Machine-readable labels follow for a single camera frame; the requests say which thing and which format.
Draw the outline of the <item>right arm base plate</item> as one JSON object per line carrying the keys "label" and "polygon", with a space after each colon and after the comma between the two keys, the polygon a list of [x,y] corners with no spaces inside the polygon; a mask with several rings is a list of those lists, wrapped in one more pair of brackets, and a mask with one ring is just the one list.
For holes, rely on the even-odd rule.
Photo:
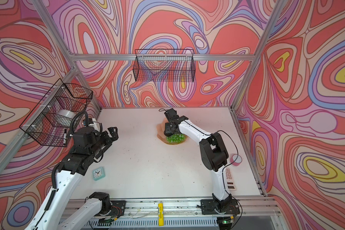
{"label": "right arm base plate", "polygon": [[213,199],[201,199],[198,205],[203,215],[238,215],[241,213],[241,208],[235,199],[232,199],[230,204],[219,211],[213,202]]}

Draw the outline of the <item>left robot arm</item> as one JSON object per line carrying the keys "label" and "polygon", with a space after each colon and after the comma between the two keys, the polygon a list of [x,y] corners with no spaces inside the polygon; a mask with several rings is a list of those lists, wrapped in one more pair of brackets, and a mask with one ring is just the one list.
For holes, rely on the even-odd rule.
{"label": "left robot arm", "polygon": [[83,206],[64,222],[65,208],[76,187],[93,163],[99,163],[113,142],[117,141],[118,128],[103,130],[102,124],[88,113],[75,114],[66,131],[73,139],[69,153],[57,163],[51,172],[51,190],[39,210],[28,224],[28,230],[80,230],[94,216],[109,216],[114,208],[110,196],[105,192],[94,192]]}

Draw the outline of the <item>green fake grape bunch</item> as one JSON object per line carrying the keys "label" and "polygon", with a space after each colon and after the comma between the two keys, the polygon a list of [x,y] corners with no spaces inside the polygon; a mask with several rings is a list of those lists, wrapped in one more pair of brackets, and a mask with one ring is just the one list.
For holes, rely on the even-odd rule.
{"label": "green fake grape bunch", "polygon": [[187,139],[185,134],[173,134],[169,137],[166,137],[166,140],[169,144],[180,144]]}

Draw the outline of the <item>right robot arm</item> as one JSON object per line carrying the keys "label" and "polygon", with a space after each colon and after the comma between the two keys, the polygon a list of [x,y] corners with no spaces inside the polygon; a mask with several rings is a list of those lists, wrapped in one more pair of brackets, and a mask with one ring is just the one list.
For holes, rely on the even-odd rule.
{"label": "right robot arm", "polygon": [[229,193],[225,182],[224,172],[230,165],[229,153],[219,132],[209,133],[199,128],[186,116],[179,116],[173,108],[159,111],[164,112],[167,119],[163,130],[164,135],[166,137],[172,137],[175,134],[186,135],[198,143],[202,163],[210,171],[213,186],[212,199],[201,201],[202,203],[209,202],[209,205],[198,206],[202,214],[231,214],[234,217],[239,215],[241,212],[239,202]]}

